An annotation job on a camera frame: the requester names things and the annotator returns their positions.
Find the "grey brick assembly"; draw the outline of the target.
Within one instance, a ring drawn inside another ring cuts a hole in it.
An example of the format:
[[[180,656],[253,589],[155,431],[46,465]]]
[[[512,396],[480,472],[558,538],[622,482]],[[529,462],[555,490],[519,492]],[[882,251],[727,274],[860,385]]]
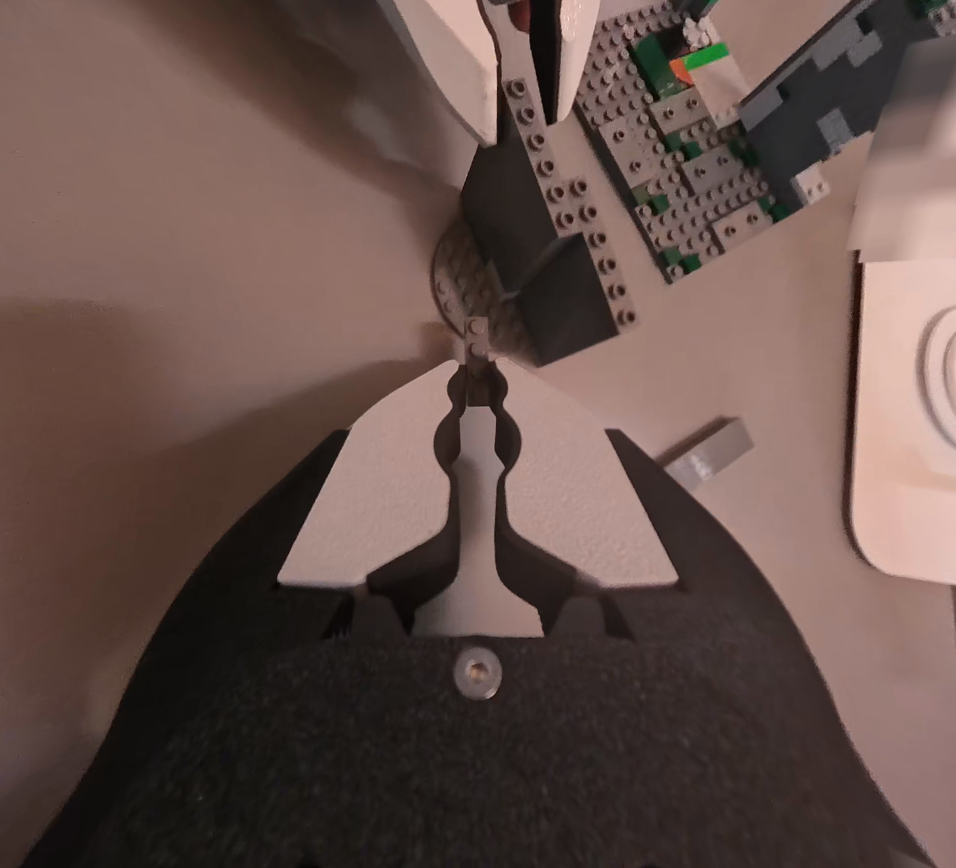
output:
[[[514,78],[498,98],[498,142],[474,154],[432,294],[463,340],[544,365],[632,331],[638,314],[591,183],[562,169],[532,88]]]

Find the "white moulded tray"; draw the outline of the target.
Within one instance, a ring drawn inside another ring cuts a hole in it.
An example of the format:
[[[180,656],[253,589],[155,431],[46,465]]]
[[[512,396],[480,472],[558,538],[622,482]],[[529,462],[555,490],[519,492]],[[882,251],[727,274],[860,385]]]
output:
[[[955,582],[955,261],[861,265],[848,517],[887,575]]]

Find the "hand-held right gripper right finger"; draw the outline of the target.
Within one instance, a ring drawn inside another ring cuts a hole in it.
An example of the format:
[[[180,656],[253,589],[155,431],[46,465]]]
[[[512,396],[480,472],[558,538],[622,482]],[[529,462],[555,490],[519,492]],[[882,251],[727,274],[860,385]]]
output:
[[[678,576],[604,427],[508,359],[488,366],[488,403],[496,574],[543,633],[631,633],[620,598]]]

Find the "plain grey brick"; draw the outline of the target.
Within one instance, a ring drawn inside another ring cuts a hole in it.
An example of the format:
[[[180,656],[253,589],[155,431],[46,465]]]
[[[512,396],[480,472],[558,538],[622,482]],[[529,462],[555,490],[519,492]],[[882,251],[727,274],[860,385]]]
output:
[[[696,492],[752,448],[741,417],[719,417],[667,449],[656,463],[685,491]]]

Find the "small grey plate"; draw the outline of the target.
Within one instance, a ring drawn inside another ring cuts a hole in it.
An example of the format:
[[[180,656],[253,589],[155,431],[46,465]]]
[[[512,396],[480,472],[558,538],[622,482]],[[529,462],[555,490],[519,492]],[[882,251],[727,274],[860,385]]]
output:
[[[468,317],[464,328],[468,407],[489,407],[488,370],[491,347],[487,317]]]

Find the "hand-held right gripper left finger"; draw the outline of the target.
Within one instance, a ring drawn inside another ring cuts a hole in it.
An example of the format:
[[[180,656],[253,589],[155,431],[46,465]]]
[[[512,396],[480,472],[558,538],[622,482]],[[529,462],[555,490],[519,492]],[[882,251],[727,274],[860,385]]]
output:
[[[282,586],[390,600],[404,628],[455,579],[467,372],[444,362],[356,420],[278,574]]]

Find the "grey baseplate with green bricks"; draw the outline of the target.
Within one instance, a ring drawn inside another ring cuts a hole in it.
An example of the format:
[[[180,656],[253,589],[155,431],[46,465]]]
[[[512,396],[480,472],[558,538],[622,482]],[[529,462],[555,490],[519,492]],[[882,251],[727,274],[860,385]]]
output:
[[[669,284],[792,213],[739,119],[743,85],[711,21],[668,0],[595,25],[575,110]]]

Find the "grey brick castle wall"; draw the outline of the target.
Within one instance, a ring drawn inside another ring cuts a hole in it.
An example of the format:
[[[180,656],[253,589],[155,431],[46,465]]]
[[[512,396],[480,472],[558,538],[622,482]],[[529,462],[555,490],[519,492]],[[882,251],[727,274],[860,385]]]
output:
[[[852,0],[739,107],[748,147],[787,217],[806,172],[876,129],[910,47],[954,34],[953,0]]]

